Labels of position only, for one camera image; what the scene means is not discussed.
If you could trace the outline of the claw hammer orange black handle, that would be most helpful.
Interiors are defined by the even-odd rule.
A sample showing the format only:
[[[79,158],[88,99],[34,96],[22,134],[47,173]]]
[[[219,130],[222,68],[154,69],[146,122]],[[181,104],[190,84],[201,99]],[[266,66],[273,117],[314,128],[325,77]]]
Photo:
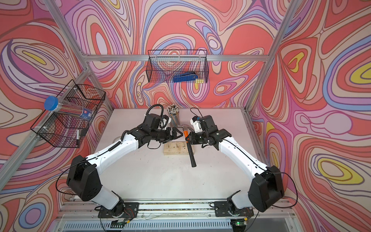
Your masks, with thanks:
[[[194,131],[194,129],[191,126],[187,125],[187,124],[179,125],[178,128],[181,128],[182,129],[183,134],[185,134],[185,131],[190,131],[190,132]],[[194,158],[194,153],[193,153],[192,145],[190,143],[188,143],[188,142],[186,142],[186,145],[187,145],[188,154],[189,154],[189,157],[190,157],[191,167],[192,168],[195,168],[195,167],[197,167],[197,164],[196,164],[196,161],[195,161],[195,158]]]

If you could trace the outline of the wooden block with nails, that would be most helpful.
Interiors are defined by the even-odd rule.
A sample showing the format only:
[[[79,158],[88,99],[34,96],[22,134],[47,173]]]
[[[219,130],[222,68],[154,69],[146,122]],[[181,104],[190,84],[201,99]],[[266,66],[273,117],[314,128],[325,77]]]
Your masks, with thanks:
[[[163,154],[164,155],[188,155],[190,143],[181,142],[168,142],[164,144]]]

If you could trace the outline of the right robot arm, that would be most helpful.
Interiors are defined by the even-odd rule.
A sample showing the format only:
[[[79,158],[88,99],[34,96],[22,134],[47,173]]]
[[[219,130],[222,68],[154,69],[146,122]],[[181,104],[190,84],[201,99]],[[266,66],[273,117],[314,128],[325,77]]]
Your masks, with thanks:
[[[208,145],[229,157],[247,176],[247,191],[227,198],[230,211],[253,207],[265,212],[284,197],[283,180],[276,166],[269,167],[248,153],[225,129],[218,129],[210,115],[190,120],[194,131],[186,137],[192,145]]]

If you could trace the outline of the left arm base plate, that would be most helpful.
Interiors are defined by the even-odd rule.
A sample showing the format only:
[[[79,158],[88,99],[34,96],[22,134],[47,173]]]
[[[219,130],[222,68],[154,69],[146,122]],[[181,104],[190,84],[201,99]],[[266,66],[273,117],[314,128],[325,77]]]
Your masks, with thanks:
[[[101,207],[98,218],[126,218],[133,219],[138,215],[139,203],[137,202],[119,202],[117,206],[109,210]]]

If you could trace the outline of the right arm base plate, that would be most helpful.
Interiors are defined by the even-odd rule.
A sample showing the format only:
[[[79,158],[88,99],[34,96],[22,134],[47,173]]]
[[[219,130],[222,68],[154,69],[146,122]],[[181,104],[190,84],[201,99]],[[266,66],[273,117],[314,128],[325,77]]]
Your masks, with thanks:
[[[251,218],[254,216],[252,208],[237,209],[232,202],[228,201],[216,201],[209,204],[214,209],[216,217],[245,217]]]

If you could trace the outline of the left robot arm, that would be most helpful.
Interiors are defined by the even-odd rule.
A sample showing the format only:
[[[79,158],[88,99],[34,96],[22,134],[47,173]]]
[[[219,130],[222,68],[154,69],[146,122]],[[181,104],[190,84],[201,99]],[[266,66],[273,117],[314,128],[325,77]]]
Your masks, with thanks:
[[[134,218],[135,214],[128,212],[124,200],[102,185],[100,175],[120,158],[151,141],[165,144],[181,138],[183,133],[176,127],[168,127],[167,121],[167,116],[146,114],[142,124],[124,131],[116,143],[85,158],[75,157],[66,181],[68,187],[82,201],[99,204],[113,218]]]

